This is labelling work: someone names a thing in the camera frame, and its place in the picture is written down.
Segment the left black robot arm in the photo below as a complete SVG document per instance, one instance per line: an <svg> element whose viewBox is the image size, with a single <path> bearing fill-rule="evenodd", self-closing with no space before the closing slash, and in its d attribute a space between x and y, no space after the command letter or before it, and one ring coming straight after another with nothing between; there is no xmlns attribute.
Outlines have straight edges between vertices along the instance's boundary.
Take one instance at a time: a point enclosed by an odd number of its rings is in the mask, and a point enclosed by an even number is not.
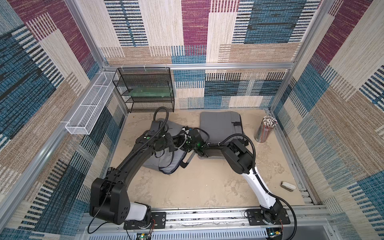
<svg viewBox="0 0 384 240"><path fill-rule="evenodd" d="M131 202L128 187L141 167L170 175L186 156L181 149L186 133L183 126L163 119L152 121L149 130L136 139L129 155L105 178L96 178L91 186L90 215L125 229L148 229L157 220L151 206Z"/></svg>

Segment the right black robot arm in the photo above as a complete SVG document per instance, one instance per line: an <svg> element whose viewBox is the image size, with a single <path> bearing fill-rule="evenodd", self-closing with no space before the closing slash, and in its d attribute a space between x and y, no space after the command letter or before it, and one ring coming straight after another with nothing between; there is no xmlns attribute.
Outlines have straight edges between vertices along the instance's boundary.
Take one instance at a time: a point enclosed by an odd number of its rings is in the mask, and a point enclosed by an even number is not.
<svg viewBox="0 0 384 240"><path fill-rule="evenodd" d="M275 196L267 188L256 167L256 149L251 139L241 133L235 133L216 144L204 140L198 128L186 131L182 150L194 151L201 157L208 157L209 150L219 150L231 169L244 177L256 195L260 209L247 210L250 225L261 219L263 225L290 224L287 210L282 205L282 198Z"/></svg>

